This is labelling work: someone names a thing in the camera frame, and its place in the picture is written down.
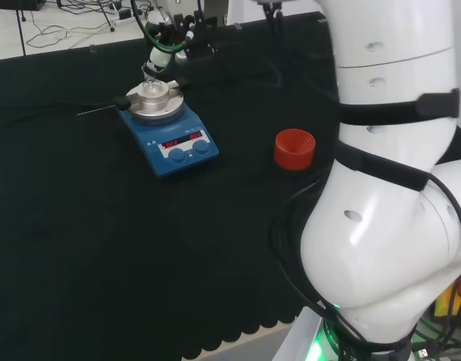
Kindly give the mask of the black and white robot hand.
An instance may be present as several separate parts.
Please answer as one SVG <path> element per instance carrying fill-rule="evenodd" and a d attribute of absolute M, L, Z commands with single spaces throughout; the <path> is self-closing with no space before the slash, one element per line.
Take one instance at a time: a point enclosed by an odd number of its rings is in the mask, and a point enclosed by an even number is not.
<path fill-rule="evenodd" d="M 212 57 L 217 25 L 217 18 L 206 17 L 201 8 L 193 14 L 171 15 L 160 6 L 152 7 L 144 22 L 144 38 L 150 46 L 146 72 L 169 72 L 177 65 Z"/>

